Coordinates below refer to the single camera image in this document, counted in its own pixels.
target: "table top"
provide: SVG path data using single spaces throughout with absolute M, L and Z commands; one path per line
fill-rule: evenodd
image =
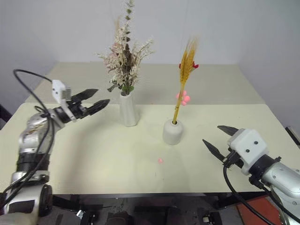
M 0 190 L 15 171 L 18 136 L 36 113 L 34 105 L 21 105 L 0 131 Z M 162 140 L 163 125 L 172 117 L 174 106 L 137 107 L 141 119 L 135 127 L 124 127 L 119 122 L 119 106 L 108 105 L 93 116 L 68 123 L 56 134 L 49 165 L 49 184 L 55 194 L 229 192 L 221 162 L 202 142 L 206 139 L 223 155 L 229 153 L 226 142 L 230 137 L 217 125 L 254 128 L 266 141 L 271 157 L 281 156 L 291 168 L 299 166 L 299 149 L 265 104 L 181 107 L 179 120 L 185 131 L 175 146 Z M 228 173 L 237 191 L 259 191 L 238 167 Z
M 60 62 L 47 75 L 59 79 L 72 89 L 72 94 L 85 88 L 98 88 L 99 91 L 86 103 L 109 98 L 112 104 L 119 103 L 119 90 L 109 93 L 110 76 L 102 62 Z M 51 85 L 41 82 L 35 93 L 46 103 L 55 103 Z M 178 65 L 142 64 L 139 82 L 135 86 L 135 103 L 176 104 L 175 96 L 180 90 Z M 190 104 L 264 104 L 237 65 L 200 65 L 190 75 L 186 90 L 191 97 Z M 26 102 L 36 102 L 29 97 Z

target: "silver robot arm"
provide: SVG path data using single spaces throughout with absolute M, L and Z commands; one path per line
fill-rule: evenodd
M 87 89 L 63 101 L 64 106 L 48 109 L 54 124 L 54 132 L 52 132 L 44 112 L 39 112 L 28 120 L 27 127 L 19 138 L 19 159 L 16 172 L 13 173 L 11 179 L 13 188 L 10 192 L 7 192 L 5 199 L 8 199 L 15 188 L 23 182 L 19 179 L 32 171 L 41 158 L 45 154 L 47 155 L 26 185 L 19 190 L 11 201 L 5 204 L 3 207 L 4 215 L 0 216 L 0 225 L 36 225 L 38 217 L 50 213 L 52 209 L 52 188 L 46 184 L 50 175 L 48 165 L 52 149 L 47 153 L 50 141 L 54 138 L 53 134 L 55 135 L 57 131 L 64 128 L 69 121 L 76 121 L 76 119 L 82 119 L 87 115 L 93 115 L 107 106 L 109 99 L 98 101 L 90 108 L 81 105 L 82 100 L 92 97 L 96 91 L 97 89 Z M 48 126 L 50 126 L 50 130 L 42 141 Z
M 236 129 L 218 126 L 232 136 L 227 144 L 230 154 L 224 157 L 216 147 L 204 140 L 211 153 L 221 160 L 226 167 L 235 164 L 244 175 L 251 175 L 249 181 L 260 189 L 264 185 L 271 190 L 272 197 L 296 218 L 300 218 L 300 173 L 280 163 L 281 157 L 268 156 L 267 144 L 256 130 Z M 294 219 L 279 210 L 280 219 L 285 225 L 299 225 Z

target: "black cable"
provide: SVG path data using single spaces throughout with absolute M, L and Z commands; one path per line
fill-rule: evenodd
M 243 203 L 253 214 L 255 214 L 256 216 L 258 216 L 262 221 L 264 221 L 265 223 L 269 224 L 269 225 L 275 225 L 274 223 L 272 223 L 271 221 L 269 221 L 267 218 L 265 218 L 262 214 L 260 214 L 258 211 L 256 211 L 248 202 L 245 201 L 245 199 L 243 199 L 242 196 L 239 195 L 239 193 L 237 193 L 237 191 L 233 188 L 233 186 L 231 185 L 228 176 L 227 176 L 227 167 L 224 166 L 223 167 L 223 175 L 224 175 L 224 179 L 226 181 L 226 184 L 228 185 L 228 187 L 230 188 L 230 190 L 232 191 L 232 193 L 234 194 L 234 196 L 240 200 L 241 203 Z
M 45 113 L 44 109 L 41 108 L 41 107 L 39 107 L 39 106 L 37 106 L 37 105 L 35 105 L 34 108 L 35 108 L 38 112 L 40 112 L 40 113 L 41 113 L 41 112 L 44 112 L 44 113 Z M 40 146 L 41 146 L 41 144 L 43 143 L 43 141 L 44 141 L 44 139 L 45 139 L 47 133 L 49 132 L 49 128 L 50 128 L 50 126 L 49 126 L 49 121 L 47 120 L 47 122 L 48 122 L 48 123 L 47 123 L 48 126 L 47 126 L 46 133 L 44 134 L 43 138 L 41 139 L 41 142 L 40 142 L 39 146 L 37 147 L 37 151 L 35 152 L 35 156 L 38 155 L 38 151 L 39 151 L 39 149 L 40 149 Z M 23 175 L 20 179 L 16 180 L 14 183 L 11 183 L 11 184 L 3 191 L 3 193 L 6 193 L 8 190 L 10 190 L 10 189 L 16 187 L 16 186 L 17 186 L 17 185 L 18 185 L 18 184 L 19 184 L 26 176 L 28 176 L 29 173 L 30 173 L 30 171 L 27 171 L 27 173 L 25 173 L 25 175 Z
M 38 162 L 38 164 L 36 165 L 36 167 L 29 172 L 28 176 L 25 178 L 22 177 L 22 180 L 25 178 L 25 180 L 22 182 L 22 184 L 20 184 L 13 192 L 12 194 L 4 201 L 4 203 L 2 205 L 0 205 L 0 209 L 2 209 L 7 203 L 9 203 L 16 195 L 17 193 L 21 190 L 21 188 L 23 188 L 27 183 L 28 181 L 31 179 L 31 177 L 35 174 L 35 172 L 39 169 L 39 167 L 41 166 L 41 164 L 43 163 L 43 161 L 46 159 L 46 157 L 48 156 L 48 153 L 50 152 L 50 149 L 53 145 L 53 141 L 54 141 L 54 122 L 53 120 L 51 119 L 51 116 L 50 116 L 50 113 L 48 111 L 48 109 L 45 107 L 45 105 L 43 104 L 43 102 L 36 96 L 36 94 L 19 78 L 18 76 L 18 72 L 24 72 L 24 73 L 28 73 L 28 74 L 31 74 L 31 75 L 35 75 L 35 76 L 39 76 L 39 77 L 42 77 L 46 80 L 49 80 L 51 81 L 49 78 L 46 78 L 42 75 L 39 75 L 39 74 L 35 74 L 33 72 L 30 72 L 30 71 L 26 71 L 26 70 L 22 70 L 22 69 L 15 69 L 14 70 L 14 76 L 16 77 L 16 79 L 19 81 L 19 83 L 30 93 L 33 95 L 33 97 L 41 104 L 42 108 L 44 109 L 43 111 L 46 112 L 46 116 L 47 116 L 47 120 L 48 120 L 48 123 L 50 122 L 51 124 L 51 132 L 52 132 L 52 136 L 51 136 L 51 140 L 50 140 L 50 143 L 49 143 L 49 146 L 48 146 L 48 149 L 47 151 L 45 152 L 45 154 L 43 155 L 43 157 L 40 159 L 40 161 Z M 47 130 L 43 136 L 43 139 L 41 140 L 41 143 L 43 142 L 43 140 L 45 139 L 45 137 L 47 136 L 49 130 Z
M 11 183 L 4 191 L 3 193 L 6 193 L 8 190 L 14 188 L 18 183 L 20 183 L 27 175 L 29 174 L 29 171 L 22 176 L 20 179 L 16 180 L 14 183 Z
M 290 218 L 292 218 L 293 220 L 295 220 L 298 224 L 300 224 L 300 219 L 298 217 L 296 217 L 295 215 L 293 215 L 289 210 L 287 210 L 275 197 L 274 195 L 266 188 L 263 187 L 262 188 L 272 199 L 272 201 L 285 213 L 287 214 Z
M 18 72 L 23 72 L 23 73 L 26 73 L 26 74 L 31 74 L 31 75 L 34 75 L 34 76 L 38 76 L 38 77 L 41 77 L 41 78 L 43 78 L 43 79 L 45 79 L 45 80 L 47 80 L 47 81 L 49 81 L 49 82 L 52 83 L 52 80 L 49 79 L 48 77 L 45 77 L 45 76 L 40 75 L 40 74 L 33 73 L 33 72 L 31 72 L 31 71 L 28 71 L 28 70 L 24 70 L 24 69 L 14 69 L 14 74 L 15 74 L 16 72 L 17 72 L 17 73 L 18 73 Z

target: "wheat stalk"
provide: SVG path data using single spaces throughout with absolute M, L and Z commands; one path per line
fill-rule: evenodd
M 197 38 L 194 38 L 192 41 L 189 41 L 187 44 L 187 47 L 183 53 L 182 59 L 181 59 L 181 67 L 180 67 L 180 93 L 179 97 L 177 100 L 177 104 L 175 107 L 175 113 L 173 117 L 173 124 L 176 124 L 178 112 L 179 112 L 179 107 L 180 107 L 180 102 L 182 98 L 182 93 L 184 91 L 184 87 L 186 85 L 186 82 L 189 78 L 190 73 L 192 72 L 193 69 L 193 61 L 194 61 L 194 56 L 196 53 L 198 47 L 198 40 Z

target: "dried flower arrangement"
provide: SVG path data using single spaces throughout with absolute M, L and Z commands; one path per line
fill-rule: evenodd
M 116 33 L 114 44 L 110 47 L 110 54 L 99 54 L 97 56 L 104 60 L 104 64 L 108 69 L 108 73 L 113 73 L 110 83 L 112 86 L 107 90 L 111 92 L 118 87 L 122 90 L 122 95 L 129 95 L 134 89 L 135 83 L 138 81 L 140 64 L 143 58 L 150 55 L 154 51 L 150 49 L 153 40 L 148 39 L 143 45 L 138 45 L 136 42 L 129 47 L 130 34 L 129 21 L 134 7 L 134 0 L 126 2 L 126 16 L 124 25 L 120 27 L 119 20 L 116 23 Z
M 189 78 L 190 73 L 199 67 L 199 65 L 195 65 L 194 62 L 194 56 L 196 53 L 198 47 L 198 41 L 196 38 L 194 38 L 192 41 L 189 41 L 187 44 L 187 47 L 183 53 L 181 63 L 179 64 L 179 69 L 180 69 L 180 92 L 177 100 L 177 104 L 175 107 L 175 114 L 173 117 L 172 124 L 176 124 L 177 116 L 178 116 L 178 111 L 179 111 L 179 106 L 180 103 L 182 102 L 182 97 L 184 95 L 184 87 L 186 85 L 186 82 Z

